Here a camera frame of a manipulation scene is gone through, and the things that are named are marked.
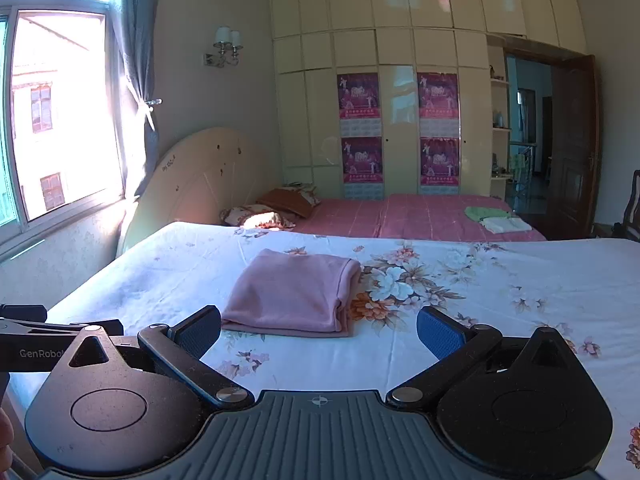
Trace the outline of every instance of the folded cloth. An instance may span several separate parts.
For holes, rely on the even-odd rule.
[[[511,213],[503,211],[502,209],[496,209],[495,207],[465,207],[465,215],[474,222],[479,222],[483,218],[508,218],[511,216]]]
[[[222,312],[222,328],[348,336],[347,309],[359,277],[360,263],[350,258],[261,250],[236,281]]]
[[[522,218],[485,218],[480,221],[484,228],[494,235],[531,231],[531,226]]]

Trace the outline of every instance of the window sill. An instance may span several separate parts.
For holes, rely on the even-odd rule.
[[[123,200],[122,192],[102,190],[29,222],[28,229],[0,244],[0,264],[15,258],[53,233]]]

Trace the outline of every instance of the bed sheet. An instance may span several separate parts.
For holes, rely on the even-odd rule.
[[[272,388],[374,389],[384,395],[436,362],[415,332],[424,304],[467,326],[488,323],[504,335],[529,336],[537,326],[553,326],[614,419],[599,472],[608,479],[638,478],[640,244],[628,240],[411,242],[177,222],[88,280],[50,311],[49,321],[117,317],[133,335],[153,322],[175,324],[206,304],[224,310],[236,278],[264,248],[356,258],[364,276],[350,304],[352,337],[222,332],[202,361],[256,396]],[[12,374],[21,402],[31,402],[45,377]]]
[[[352,238],[378,238],[382,200],[325,198],[309,218],[296,218],[295,233]]]
[[[492,234],[465,215],[465,208],[493,207],[511,211],[498,198],[476,195],[393,194],[382,210],[380,238],[455,242],[539,242],[539,231]]]

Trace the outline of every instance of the pillow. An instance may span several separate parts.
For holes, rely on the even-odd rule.
[[[273,207],[278,211],[291,211],[302,218],[309,218],[314,208],[309,200],[302,196],[298,188],[292,189],[290,187],[289,189],[285,187],[272,189],[256,202]]]
[[[220,212],[223,224],[246,229],[290,229],[296,225],[272,208],[261,204],[233,207]]]
[[[282,189],[290,189],[297,191],[302,195],[307,202],[309,202],[312,207],[316,207],[320,205],[321,200],[316,196],[316,186],[313,184],[302,184],[302,182],[292,182],[291,184],[287,184]]]

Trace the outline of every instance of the crosshair symbol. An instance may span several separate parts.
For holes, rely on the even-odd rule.
[[[318,408],[320,408],[321,406],[324,406],[326,403],[331,401],[326,397],[323,397],[322,395],[318,395],[317,397],[311,399],[309,402],[314,403]]]

